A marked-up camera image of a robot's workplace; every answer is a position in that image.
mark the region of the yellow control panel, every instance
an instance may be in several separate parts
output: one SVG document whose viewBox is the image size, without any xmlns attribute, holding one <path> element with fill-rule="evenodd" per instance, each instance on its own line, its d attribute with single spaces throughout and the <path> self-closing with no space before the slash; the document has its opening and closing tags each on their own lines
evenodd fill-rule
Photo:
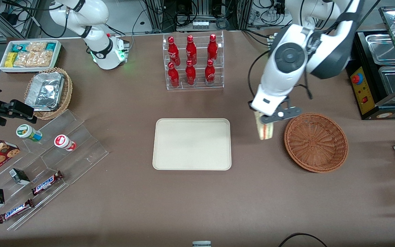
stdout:
<svg viewBox="0 0 395 247">
<path fill-rule="evenodd" d="M 362 67 L 356 70 L 350 79 L 359 104 L 359 109 L 361 110 L 362 114 L 366 114 L 368 111 L 374 108 L 375 104 Z"/>
</svg>

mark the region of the snickers bar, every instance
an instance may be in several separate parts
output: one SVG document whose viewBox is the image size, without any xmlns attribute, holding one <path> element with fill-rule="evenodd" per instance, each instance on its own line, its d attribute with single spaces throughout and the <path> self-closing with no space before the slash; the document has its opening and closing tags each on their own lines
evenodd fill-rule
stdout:
<svg viewBox="0 0 395 247">
<path fill-rule="evenodd" d="M 33 200 L 30 198 L 28 199 L 25 203 L 17 206 L 16 208 L 8 211 L 5 214 L 1 214 L 0 215 L 0 224 L 8 221 L 9 219 L 11 219 L 13 216 L 15 215 L 20 215 L 23 212 L 25 212 L 26 210 L 30 209 L 30 208 L 34 208 L 34 203 Z"/>
<path fill-rule="evenodd" d="M 33 195 L 36 196 L 39 193 L 41 193 L 42 191 L 48 189 L 50 186 L 52 186 L 52 184 L 56 183 L 61 178 L 63 178 L 63 175 L 61 174 L 61 172 L 60 171 L 56 172 L 49 179 L 45 180 L 40 185 L 36 186 L 36 188 L 32 189 Z"/>
</svg>

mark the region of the coca-cola bottle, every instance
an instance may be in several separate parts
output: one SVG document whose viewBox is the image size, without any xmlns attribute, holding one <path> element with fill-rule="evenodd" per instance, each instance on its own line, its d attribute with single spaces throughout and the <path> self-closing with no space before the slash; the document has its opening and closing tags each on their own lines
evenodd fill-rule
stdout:
<svg viewBox="0 0 395 247">
<path fill-rule="evenodd" d="M 173 62 L 169 62 L 169 80 L 172 87 L 179 87 L 179 73 Z"/>
<path fill-rule="evenodd" d="M 187 60 L 187 68 L 185 69 L 185 74 L 187 74 L 187 83 L 190 86 L 196 84 L 196 69 L 193 67 L 193 62 L 189 59 Z"/>
<path fill-rule="evenodd" d="M 216 43 L 216 35 L 210 35 L 210 43 L 208 44 L 208 59 L 212 59 L 213 61 L 217 60 L 217 43 Z"/>
<path fill-rule="evenodd" d="M 207 86 L 214 85 L 214 73 L 215 73 L 215 69 L 213 66 L 213 60 L 208 59 L 207 67 L 205 68 L 205 84 L 207 84 Z"/>
<path fill-rule="evenodd" d="M 187 36 L 187 48 L 185 48 L 185 50 L 187 51 L 187 60 L 191 60 L 193 62 L 193 65 L 196 65 L 196 63 L 198 63 L 198 55 L 192 35 Z"/>
<path fill-rule="evenodd" d="M 167 41 L 169 42 L 170 61 L 172 61 L 176 66 L 179 66 L 181 64 L 181 59 L 179 58 L 179 49 L 175 44 L 175 39 L 170 36 Z"/>
</svg>

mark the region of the brown tablecloth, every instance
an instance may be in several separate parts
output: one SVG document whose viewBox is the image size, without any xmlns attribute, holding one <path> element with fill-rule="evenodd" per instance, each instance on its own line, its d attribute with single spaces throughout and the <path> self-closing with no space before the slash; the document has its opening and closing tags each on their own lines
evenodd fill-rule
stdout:
<svg viewBox="0 0 395 247">
<path fill-rule="evenodd" d="M 294 232 L 334 247 L 395 246 L 395 120 L 361 121 L 344 72 L 309 76 L 314 99 L 298 87 L 292 103 L 335 120 L 350 150 L 337 171 L 307 172 L 285 150 L 287 121 L 275 125 L 273 139 L 259 141 L 247 105 L 249 66 L 266 48 L 241 32 L 224 35 L 225 88 L 195 92 L 166 90 L 162 35 L 135 37 L 129 62 L 110 71 L 93 63 L 82 39 L 62 39 L 59 66 L 74 83 L 69 108 L 111 153 L 20 229 L 0 225 L 0 246 L 186 247 L 211 240 L 214 247 L 270 247 Z M 254 88 L 265 61 L 253 70 Z M 0 99 L 23 99 L 31 76 L 1 73 Z M 155 170 L 160 118 L 228 119 L 231 169 Z M 8 120 L 0 139 L 20 143 L 14 130 L 22 123 Z M 302 236 L 287 246 L 303 242 L 319 246 Z"/>
</svg>

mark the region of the brown wicker basket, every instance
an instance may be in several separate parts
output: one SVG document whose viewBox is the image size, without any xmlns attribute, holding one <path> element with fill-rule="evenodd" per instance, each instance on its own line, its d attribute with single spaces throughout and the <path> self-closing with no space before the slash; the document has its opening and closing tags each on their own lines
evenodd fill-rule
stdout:
<svg viewBox="0 0 395 247">
<path fill-rule="evenodd" d="M 321 114 L 301 114 L 292 119 L 284 132 L 284 144 L 293 160 L 311 172 L 334 171 L 348 155 L 344 132 Z"/>
<path fill-rule="evenodd" d="M 69 102 L 71 101 L 71 94 L 72 94 L 72 81 L 71 78 L 69 78 L 67 72 L 65 72 L 63 69 L 60 68 L 53 68 L 53 69 L 47 69 L 44 71 L 41 71 L 39 73 L 52 73 L 52 72 L 59 72 L 62 73 L 65 76 L 65 82 L 63 85 L 63 94 L 60 99 L 60 106 L 56 111 L 35 111 L 34 115 L 37 118 L 44 119 L 44 120 L 50 120 L 58 117 L 60 114 L 62 114 L 69 105 Z M 30 86 L 32 84 L 33 78 L 30 80 L 30 83 L 28 83 L 27 90 L 25 91 L 24 94 L 24 100 L 27 98 L 27 94 L 30 91 Z"/>
</svg>

